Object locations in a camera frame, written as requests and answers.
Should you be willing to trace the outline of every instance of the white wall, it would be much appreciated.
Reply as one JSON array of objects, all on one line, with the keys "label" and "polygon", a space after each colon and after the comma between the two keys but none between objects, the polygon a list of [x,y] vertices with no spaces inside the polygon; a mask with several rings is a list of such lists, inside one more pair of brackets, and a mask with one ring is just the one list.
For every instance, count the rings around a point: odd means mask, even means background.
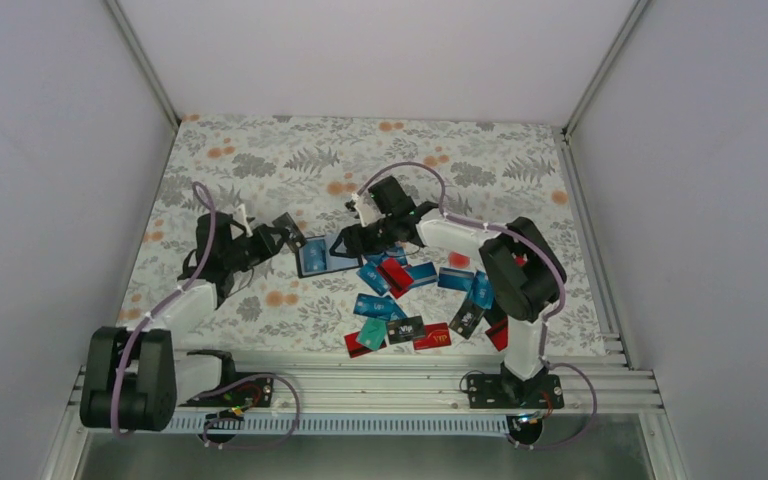
[{"label": "white wall", "polygon": [[563,125],[634,0],[122,0],[179,114]]},{"label": "white wall", "polygon": [[0,479],[39,477],[171,139],[100,0],[0,0]]},{"label": "white wall", "polygon": [[768,478],[768,2],[654,2],[573,139],[691,478]]}]

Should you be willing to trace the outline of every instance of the blue card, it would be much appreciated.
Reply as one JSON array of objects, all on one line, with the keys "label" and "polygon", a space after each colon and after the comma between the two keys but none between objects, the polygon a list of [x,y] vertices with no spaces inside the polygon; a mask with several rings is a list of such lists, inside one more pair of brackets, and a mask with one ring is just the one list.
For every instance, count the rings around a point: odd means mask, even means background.
[{"label": "blue card", "polygon": [[472,303],[484,310],[490,310],[493,306],[495,295],[486,273],[481,271],[475,273],[475,279],[472,281],[472,287],[469,289],[468,298],[472,300]]},{"label": "blue card", "polygon": [[405,249],[396,245],[395,247],[388,248],[381,253],[373,253],[371,255],[364,255],[367,263],[371,263],[374,266],[381,265],[381,262],[388,258],[395,258],[399,265],[405,266],[408,264],[407,255],[405,255]]},{"label": "blue card", "polygon": [[366,295],[365,293],[359,293],[357,300],[355,300],[355,315],[363,315],[365,317],[372,317],[381,320],[390,320],[390,316],[393,315],[395,310],[393,307],[396,302],[389,297],[373,297],[372,295]]},{"label": "blue card", "polygon": [[450,288],[452,290],[469,292],[472,287],[473,278],[475,278],[473,272],[440,267],[440,274],[437,276],[437,286],[440,288]]},{"label": "blue card", "polygon": [[406,270],[413,279],[410,288],[437,283],[437,270],[434,269],[434,264],[431,262],[409,267]]},{"label": "blue card", "polygon": [[390,291],[390,284],[378,273],[378,269],[372,263],[360,267],[357,274],[378,295],[384,295]]},{"label": "blue card", "polygon": [[405,312],[399,307],[399,304],[393,300],[393,313],[390,314],[390,320],[401,320],[403,318],[408,318],[407,314],[405,314]]},{"label": "blue card", "polygon": [[309,275],[325,271],[325,240],[317,238],[308,240],[307,245],[299,251],[301,257],[301,273]]},{"label": "blue card", "polygon": [[381,342],[387,336],[387,322],[377,318],[370,318],[363,324],[358,333],[357,342],[370,350],[378,350]]}]

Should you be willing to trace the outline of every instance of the metal floor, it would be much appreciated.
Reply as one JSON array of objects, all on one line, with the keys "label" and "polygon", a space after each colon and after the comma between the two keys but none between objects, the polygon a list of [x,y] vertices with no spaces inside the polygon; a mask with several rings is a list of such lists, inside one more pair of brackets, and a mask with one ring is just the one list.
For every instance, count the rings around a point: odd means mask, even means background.
[{"label": "metal floor", "polygon": [[[561,440],[580,428],[580,416],[549,419],[540,443]],[[268,437],[238,438],[262,442]],[[550,452],[514,450],[489,437],[298,436],[280,449],[219,451],[194,435],[140,434],[115,441],[93,433],[78,476],[85,480],[244,479],[446,480],[653,478],[636,415],[604,415],[580,442]]]}]

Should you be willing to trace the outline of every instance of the floral tablecloth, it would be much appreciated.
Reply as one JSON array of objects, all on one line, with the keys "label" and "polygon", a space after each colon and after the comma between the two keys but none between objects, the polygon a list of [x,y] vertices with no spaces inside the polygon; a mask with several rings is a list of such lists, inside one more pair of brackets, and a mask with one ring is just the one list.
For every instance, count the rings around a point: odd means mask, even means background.
[{"label": "floral tablecloth", "polygon": [[[154,204],[119,321],[138,318],[175,286],[184,256],[195,247],[204,213],[190,183],[207,185],[226,212],[245,202],[254,223],[289,212],[308,236],[356,222],[344,203],[384,165],[416,159],[447,181],[448,208],[478,219],[529,217],[568,273],[566,309],[551,324],[550,355],[604,355],[604,344],[568,205],[551,129],[488,122],[376,120],[330,117],[189,115],[184,118]],[[427,172],[392,172],[419,203],[439,195]],[[408,253],[415,247],[408,245]],[[473,269],[459,255],[426,248],[412,264]],[[246,285],[250,273],[236,277]],[[281,254],[258,266],[248,287],[202,319],[184,343],[245,350],[345,352],[343,336],[364,317],[352,313],[360,292],[373,293],[355,271],[299,279],[295,257]],[[398,300],[426,324],[449,322],[464,293],[425,286]],[[496,353],[482,322],[469,340],[418,354]],[[410,343],[377,355],[412,352]]]}]

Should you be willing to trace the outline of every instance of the red card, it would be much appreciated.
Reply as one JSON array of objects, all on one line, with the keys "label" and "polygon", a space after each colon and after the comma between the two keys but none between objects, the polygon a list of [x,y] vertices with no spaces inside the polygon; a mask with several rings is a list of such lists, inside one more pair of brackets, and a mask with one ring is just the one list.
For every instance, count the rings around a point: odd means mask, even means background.
[{"label": "red card", "polygon": [[435,323],[425,326],[425,338],[416,338],[413,341],[414,350],[445,347],[452,344],[449,335],[449,326],[445,323]]},{"label": "red card", "polygon": [[[351,358],[359,357],[361,355],[366,355],[367,353],[372,352],[372,350],[366,348],[365,346],[363,346],[363,344],[357,341],[357,336],[359,333],[360,332],[350,333],[345,337],[343,337],[346,339],[346,350],[349,351],[349,357]],[[381,346],[378,347],[378,349],[381,350],[386,346],[387,346],[387,342],[382,340]]]},{"label": "red card", "polygon": [[490,341],[493,342],[493,346],[496,350],[502,351],[508,348],[508,319],[504,319],[501,322],[488,328],[486,332]]},{"label": "red card", "polygon": [[405,270],[395,258],[388,258],[378,266],[378,273],[390,284],[390,293],[394,298],[399,298],[408,291],[413,283],[413,277]]}]

